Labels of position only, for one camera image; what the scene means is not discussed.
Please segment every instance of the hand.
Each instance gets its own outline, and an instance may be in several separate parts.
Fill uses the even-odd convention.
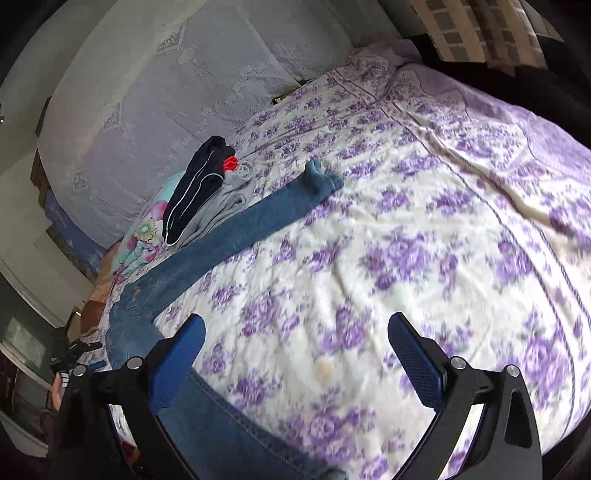
[[[53,381],[53,386],[51,387],[51,403],[53,403],[53,408],[55,408],[57,411],[60,411],[61,407],[60,387],[61,375],[56,374],[56,378]]]

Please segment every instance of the white wall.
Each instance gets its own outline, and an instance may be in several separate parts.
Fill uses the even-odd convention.
[[[65,325],[92,286],[45,233],[50,222],[29,179],[37,148],[34,132],[47,97],[115,2],[69,0],[37,31],[0,86],[6,117],[0,125],[0,272],[9,281],[13,275],[11,283],[54,324]]]

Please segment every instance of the bedspread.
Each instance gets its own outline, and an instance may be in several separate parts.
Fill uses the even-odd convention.
[[[206,319],[194,368],[250,419],[351,478],[392,478],[433,418],[388,343],[397,311],[475,368],[518,365],[544,451],[584,417],[589,150],[420,65],[404,41],[357,52],[255,115],[233,144],[257,168],[251,202],[311,158],[345,180],[155,321],[171,336],[190,313]],[[460,467],[478,418],[473,408],[444,477]]]

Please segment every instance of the folded black garment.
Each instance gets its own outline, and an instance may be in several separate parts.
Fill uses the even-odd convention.
[[[222,137],[211,137],[195,152],[164,210],[163,236],[167,245],[178,242],[191,219],[222,186],[223,161],[235,153]]]

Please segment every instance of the stack of clothes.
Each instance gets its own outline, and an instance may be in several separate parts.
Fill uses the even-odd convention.
[[[187,170],[170,177],[148,202],[119,246],[111,273],[127,278],[157,255],[176,251],[243,211],[255,188],[254,168],[211,137]]]

